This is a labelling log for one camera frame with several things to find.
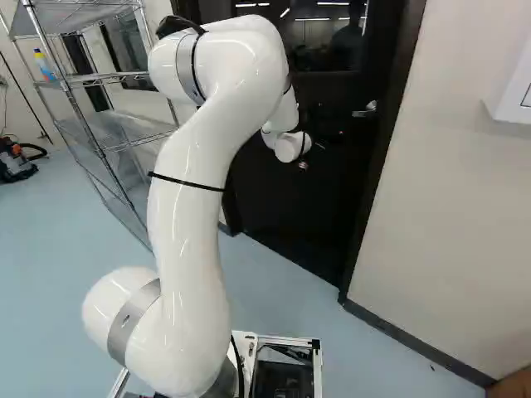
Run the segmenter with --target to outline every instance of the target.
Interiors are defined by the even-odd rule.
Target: white cabinet
[[[487,88],[485,105],[494,120],[531,124],[531,36],[516,44]]]

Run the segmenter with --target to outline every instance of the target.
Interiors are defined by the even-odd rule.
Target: door handle
[[[365,106],[365,110],[354,110],[353,118],[372,118],[378,111],[378,102],[374,99]]]

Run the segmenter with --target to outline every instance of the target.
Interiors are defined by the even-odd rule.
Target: orange object
[[[18,145],[17,143],[15,143],[13,146],[12,146],[12,152],[13,152],[13,155],[20,155],[22,153],[22,148],[20,147],[20,145]]]

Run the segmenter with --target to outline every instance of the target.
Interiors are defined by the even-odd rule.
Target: vacuum cleaner
[[[37,154],[26,156],[24,148],[38,151]],[[26,180],[39,171],[32,161],[44,158],[48,152],[32,143],[17,143],[8,136],[0,137],[0,182],[17,182]]]

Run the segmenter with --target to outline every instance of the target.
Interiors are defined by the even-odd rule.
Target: spray bottle
[[[39,65],[44,79],[46,81],[57,80],[56,74],[51,71],[50,64],[48,63],[46,56],[41,53],[41,50],[39,48],[34,48],[33,52],[35,53],[35,62]]]

